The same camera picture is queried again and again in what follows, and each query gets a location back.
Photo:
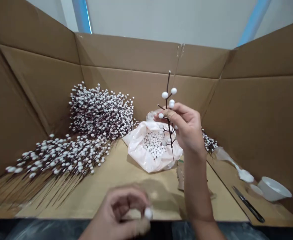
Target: cardboard floor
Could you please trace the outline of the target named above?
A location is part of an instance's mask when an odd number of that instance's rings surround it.
[[[25,206],[17,217],[92,218],[109,188],[136,182],[148,192],[153,203],[155,220],[186,219],[184,193],[177,189],[176,167],[169,171],[148,174],[127,155],[127,151],[128,148],[124,142],[119,141],[105,163],[96,169],[94,175],[86,177],[60,207],[57,208],[57,203],[45,208],[50,200],[48,196],[36,209],[38,202],[42,199],[40,196]],[[209,188],[217,194],[217,198],[212,200],[215,219],[217,221],[248,221],[238,203],[209,164],[207,164],[207,179]],[[139,214],[131,212],[131,217],[139,217]]]

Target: cardboard box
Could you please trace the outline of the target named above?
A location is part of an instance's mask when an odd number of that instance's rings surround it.
[[[73,85],[100,83],[135,96],[134,117],[144,120],[161,102],[169,70],[170,87],[178,89],[175,100],[201,113],[206,133],[255,179],[271,177],[293,194],[293,24],[225,50],[73,33],[24,0],[0,0],[0,174],[49,134],[65,135]],[[212,203],[217,220],[246,221],[246,214],[253,224],[260,224],[235,196],[231,187],[236,185],[264,216],[262,225],[293,226],[293,198],[281,201],[283,205],[253,199],[233,168],[211,158],[208,163],[209,187],[217,193]],[[147,174],[119,142],[106,163],[61,207],[37,208],[34,189],[29,204],[9,211],[0,208],[0,218],[17,213],[89,218],[108,187],[132,181],[153,196],[157,219],[186,217],[175,169]],[[10,199],[3,204],[12,205]]]

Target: knife blade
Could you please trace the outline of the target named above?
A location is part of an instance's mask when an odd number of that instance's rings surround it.
[[[254,217],[256,217],[259,222],[264,223],[264,218],[259,214],[259,212],[250,204],[250,202],[242,195],[242,193],[235,187],[232,186],[234,192],[239,196],[245,206],[253,213]]]

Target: plastic bag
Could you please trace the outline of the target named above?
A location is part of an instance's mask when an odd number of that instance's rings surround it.
[[[162,111],[163,111],[162,109],[157,109],[155,111],[149,112],[146,116],[146,121],[147,122],[154,122],[154,116]]]
[[[141,122],[139,126],[123,137],[123,141],[128,146],[128,154],[148,173],[157,172],[161,170],[171,169],[175,161],[179,160],[183,154],[183,150],[177,141],[173,143],[173,153],[171,146],[166,147],[166,152],[161,157],[153,159],[150,152],[143,148],[144,137],[147,129],[150,131],[160,131],[160,124],[168,129],[168,125],[159,122]],[[165,137],[169,137],[168,132],[164,132]],[[172,134],[172,140],[176,138],[176,133]]]

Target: hand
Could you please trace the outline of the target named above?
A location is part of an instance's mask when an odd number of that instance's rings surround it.
[[[113,188],[79,240],[122,240],[144,235],[151,228],[150,221],[143,217],[145,208],[150,205],[146,192],[136,185]],[[139,210],[142,218],[120,222],[130,209]]]
[[[181,148],[185,153],[197,154],[206,160],[207,152],[202,136],[200,113],[181,103],[176,103],[172,110],[167,109],[163,113],[178,127],[176,139]],[[167,123],[166,119],[160,119],[158,115],[154,119],[157,122]]]

